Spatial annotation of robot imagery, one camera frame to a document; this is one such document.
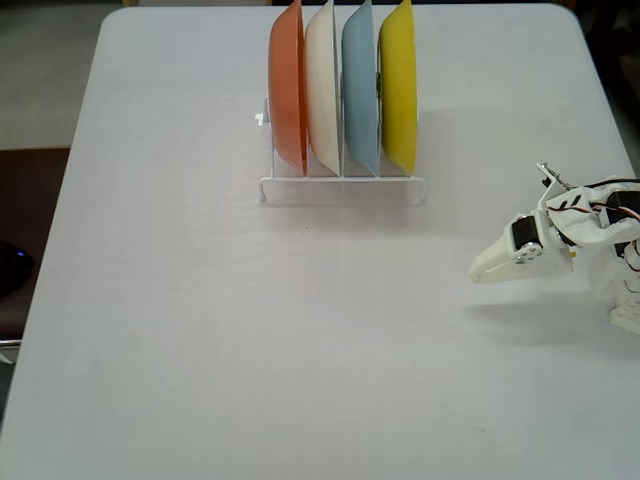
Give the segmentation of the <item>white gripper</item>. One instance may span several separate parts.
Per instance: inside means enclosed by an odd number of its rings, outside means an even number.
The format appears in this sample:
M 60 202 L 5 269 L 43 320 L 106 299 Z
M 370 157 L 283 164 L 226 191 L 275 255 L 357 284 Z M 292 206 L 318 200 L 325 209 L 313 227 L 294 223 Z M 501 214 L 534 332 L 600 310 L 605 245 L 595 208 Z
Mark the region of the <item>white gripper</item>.
M 468 274 L 477 284 L 551 278 L 573 271 L 571 249 L 621 242 L 621 188 L 547 188 L 537 206 L 481 252 Z

